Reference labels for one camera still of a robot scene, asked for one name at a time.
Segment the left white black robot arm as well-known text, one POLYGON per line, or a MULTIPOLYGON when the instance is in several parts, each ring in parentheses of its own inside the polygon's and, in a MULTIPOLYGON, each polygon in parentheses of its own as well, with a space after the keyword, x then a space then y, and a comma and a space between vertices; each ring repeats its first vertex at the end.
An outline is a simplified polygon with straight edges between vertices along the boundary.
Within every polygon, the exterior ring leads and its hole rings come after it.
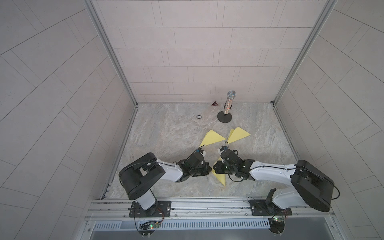
POLYGON ((158 201, 151 187, 159 180, 181 183, 190 177, 207 176, 212 168, 204 156, 205 151, 197 149, 187 159, 171 164, 147 153, 120 170, 120 184, 130 200, 138 202, 144 211, 153 210, 158 201))

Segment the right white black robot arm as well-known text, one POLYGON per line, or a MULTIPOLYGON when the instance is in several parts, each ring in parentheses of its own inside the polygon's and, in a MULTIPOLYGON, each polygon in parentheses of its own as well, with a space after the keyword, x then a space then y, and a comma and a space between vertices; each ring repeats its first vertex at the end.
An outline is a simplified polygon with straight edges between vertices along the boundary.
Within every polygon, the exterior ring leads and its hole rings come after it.
POLYGON ((335 183, 305 160, 296 164, 276 165, 255 160, 242 160, 238 151, 220 149, 220 158, 213 166, 217 174, 234 175, 241 180, 272 181, 284 184, 282 190, 271 189, 264 208, 275 215, 291 207, 309 206, 320 212, 329 212, 335 183))

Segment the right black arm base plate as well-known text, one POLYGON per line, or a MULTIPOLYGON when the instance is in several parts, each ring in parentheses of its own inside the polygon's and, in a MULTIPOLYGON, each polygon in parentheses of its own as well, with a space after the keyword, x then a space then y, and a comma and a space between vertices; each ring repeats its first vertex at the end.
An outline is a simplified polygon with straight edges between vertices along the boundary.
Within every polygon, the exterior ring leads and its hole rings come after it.
POLYGON ((290 208, 281 209, 274 203, 266 204, 266 200, 248 199, 253 216, 291 216, 290 208))

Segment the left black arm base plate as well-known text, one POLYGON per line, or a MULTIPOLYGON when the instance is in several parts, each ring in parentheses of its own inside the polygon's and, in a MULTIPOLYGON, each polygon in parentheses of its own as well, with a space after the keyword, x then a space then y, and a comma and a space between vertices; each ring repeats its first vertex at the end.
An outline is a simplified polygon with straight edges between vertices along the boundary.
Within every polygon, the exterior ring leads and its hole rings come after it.
POLYGON ((171 211, 171 201, 157 201, 152 207, 144 210, 138 202, 133 202, 129 208, 130 218, 162 218, 169 217, 171 211))

